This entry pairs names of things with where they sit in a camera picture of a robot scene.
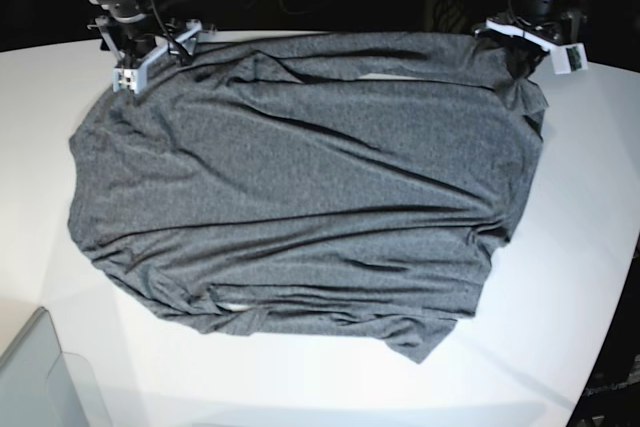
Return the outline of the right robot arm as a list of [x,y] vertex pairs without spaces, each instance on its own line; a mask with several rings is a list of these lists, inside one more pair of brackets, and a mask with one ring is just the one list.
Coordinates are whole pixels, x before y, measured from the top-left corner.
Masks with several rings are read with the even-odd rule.
[[136,95],[146,89],[154,64],[168,57],[179,65],[195,60],[197,47],[211,42],[216,27],[198,19],[164,19],[156,0],[88,0],[101,9],[87,25],[100,49],[115,58],[112,87]]

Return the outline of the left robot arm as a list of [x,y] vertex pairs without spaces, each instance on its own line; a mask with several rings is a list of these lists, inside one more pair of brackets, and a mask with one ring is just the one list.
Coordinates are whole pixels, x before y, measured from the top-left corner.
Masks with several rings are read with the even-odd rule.
[[474,26],[473,35],[512,40],[535,66],[548,57],[555,74],[573,74],[588,68],[579,40],[587,18],[586,0],[506,0],[506,10]]

